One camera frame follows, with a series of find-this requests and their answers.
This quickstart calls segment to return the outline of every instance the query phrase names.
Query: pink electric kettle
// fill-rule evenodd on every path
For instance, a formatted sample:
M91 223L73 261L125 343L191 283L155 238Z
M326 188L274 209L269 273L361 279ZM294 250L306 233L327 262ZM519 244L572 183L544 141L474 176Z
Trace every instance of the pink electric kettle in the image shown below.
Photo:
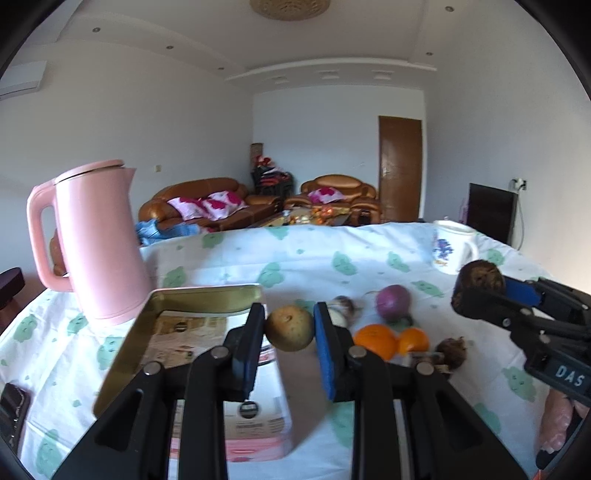
M73 291L89 321L118 325L134 318L151 290L129 204L134 168L121 160L90 163L33 188L27 219L39 278ZM41 212L53 206L69 277L52 272Z

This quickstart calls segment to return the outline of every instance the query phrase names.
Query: brown leather sofa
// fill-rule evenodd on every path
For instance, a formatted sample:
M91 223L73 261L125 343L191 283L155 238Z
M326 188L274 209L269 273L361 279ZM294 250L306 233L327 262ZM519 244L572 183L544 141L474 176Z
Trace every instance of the brown leather sofa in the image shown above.
M178 183L160 190L151 200L144 203L139 209L139 221L148 221L153 218L158 220L158 227L169 228L183 219L181 214L167 202L176 197L203 198L215 192L229 190L236 192L248 207L231 214L224 220L212 222L205 218L188 220L187 223L196 223L200 226L213 228L218 231L236 230L246 228L259 222L281 208L279 197L266 195L249 195L247 188L234 179L225 177L216 179L192 180Z
M361 180L347 175L323 175L303 183L300 188L301 193L286 199L284 208L315 206L308 197L308 193L321 187L333 187L346 197L340 202L330 203L330 206L349 207L353 217L358 217L361 212L367 212L371 223L380 223L381 205L377 199L376 189L368 183L363 183Z

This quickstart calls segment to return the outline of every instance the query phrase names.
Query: air conditioner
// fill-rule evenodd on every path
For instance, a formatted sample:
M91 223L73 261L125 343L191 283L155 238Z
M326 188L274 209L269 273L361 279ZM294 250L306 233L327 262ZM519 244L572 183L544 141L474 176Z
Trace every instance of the air conditioner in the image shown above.
M46 60L8 67L0 78L0 100L39 90L46 67Z

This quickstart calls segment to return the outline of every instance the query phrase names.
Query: orange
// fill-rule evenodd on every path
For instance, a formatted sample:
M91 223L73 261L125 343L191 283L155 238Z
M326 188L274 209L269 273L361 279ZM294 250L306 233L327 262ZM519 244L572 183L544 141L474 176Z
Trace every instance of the orange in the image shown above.
M403 330L398 338L398 353L426 352L429 350L429 337L420 328L410 327Z
M353 341L355 345L364 346L367 350L379 355L384 361L390 360L398 349L396 334L379 323L367 325L358 330Z

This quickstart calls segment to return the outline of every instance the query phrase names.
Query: kettle handle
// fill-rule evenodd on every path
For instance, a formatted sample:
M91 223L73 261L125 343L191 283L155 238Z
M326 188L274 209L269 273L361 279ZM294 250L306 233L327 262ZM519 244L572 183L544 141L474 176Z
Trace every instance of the kettle handle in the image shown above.
M33 257L39 278L47 288L55 291L73 291L72 283L68 277L58 277L53 273L45 248L41 212L49 206L53 206L55 209L55 198L56 186L53 184L53 180L50 180L33 188L27 200L27 222Z

